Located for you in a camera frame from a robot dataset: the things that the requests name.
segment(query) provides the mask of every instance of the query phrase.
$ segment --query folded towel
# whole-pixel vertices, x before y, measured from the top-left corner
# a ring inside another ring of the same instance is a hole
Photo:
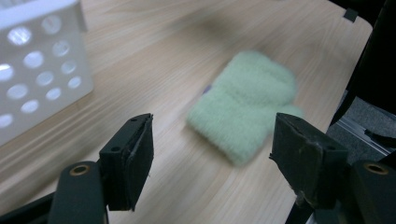
[[[296,92],[290,70],[258,51],[242,51],[205,90],[187,122],[241,166],[274,130],[277,112],[303,115],[292,105]]]

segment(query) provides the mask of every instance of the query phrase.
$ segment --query wood grain surface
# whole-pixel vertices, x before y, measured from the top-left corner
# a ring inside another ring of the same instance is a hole
[[[239,51],[296,76],[295,104],[325,132],[372,28],[325,0],[82,0],[94,90],[0,147],[0,214],[96,161],[129,118],[152,113],[155,157],[136,211],[110,223],[284,223],[294,194],[268,159],[233,167],[186,125],[189,109]]]

